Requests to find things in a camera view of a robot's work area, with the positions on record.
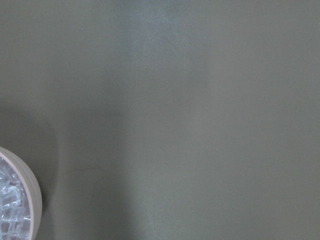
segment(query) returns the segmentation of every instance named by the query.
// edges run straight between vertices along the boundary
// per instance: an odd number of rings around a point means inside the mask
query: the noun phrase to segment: gray surface
[[[319,240],[320,1],[2,0],[0,145],[37,240]]]

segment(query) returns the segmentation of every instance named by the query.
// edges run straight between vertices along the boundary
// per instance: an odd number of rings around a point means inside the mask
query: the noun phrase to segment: translucent object
[[[41,211],[35,176],[20,158],[0,147],[0,239],[33,240]]]

